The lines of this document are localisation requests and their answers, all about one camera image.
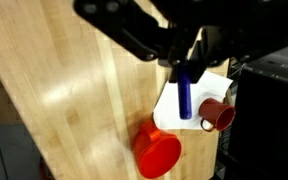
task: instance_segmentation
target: blue marker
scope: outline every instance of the blue marker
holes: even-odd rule
[[[191,81],[185,65],[177,65],[177,87],[180,117],[183,120],[192,118]]]

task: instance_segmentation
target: mug handle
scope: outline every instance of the mug handle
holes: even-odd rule
[[[204,122],[205,120],[206,120],[206,119],[204,119],[204,118],[201,120],[201,127],[202,127],[202,129],[203,129],[204,131],[207,131],[207,132],[212,132],[212,131],[214,131],[214,129],[215,129],[215,126],[214,126],[214,125],[212,125],[212,127],[209,128],[209,129],[205,129],[205,128],[204,128],[203,122]]]
[[[146,122],[141,126],[141,130],[147,134],[151,140],[151,142],[155,141],[156,139],[160,138],[161,132],[153,122]]]

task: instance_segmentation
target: red cup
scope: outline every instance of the red cup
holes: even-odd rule
[[[232,123],[235,117],[235,108],[216,101],[215,99],[208,98],[201,104],[198,113],[203,118],[201,127],[205,131],[212,132],[214,129],[222,131]],[[203,126],[205,120],[212,124],[209,129]]]
[[[149,179],[169,171],[181,155],[181,143],[176,135],[157,129],[153,121],[140,126],[133,153],[140,173]]]

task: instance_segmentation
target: black machine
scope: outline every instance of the black machine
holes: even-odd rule
[[[235,179],[288,179],[288,96],[283,95],[288,94],[288,53],[282,50],[288,49],[288,0],[151,2],[169,21],[168,28],[159,27],[132,0],[75,0],[74,9],[140,60],[158,59],[172,68],[172,83],[181,80],[182,67],[189,82],[197,83],[207,67],[228,58],[245,63],[231,142],[218,159],[237,170],[240,178]],[[200,30],[202,38],[195,42]],[[256,120],[261,126],[250,125]]]

